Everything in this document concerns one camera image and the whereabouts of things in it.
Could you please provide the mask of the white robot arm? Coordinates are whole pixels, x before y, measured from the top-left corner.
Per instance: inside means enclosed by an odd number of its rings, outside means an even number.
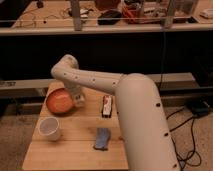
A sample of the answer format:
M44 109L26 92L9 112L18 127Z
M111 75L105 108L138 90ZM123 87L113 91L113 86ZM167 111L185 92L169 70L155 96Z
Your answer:
M129 171L181 171L155 82L139 73L81 70L71 55L63 56L51 75L115 97Z

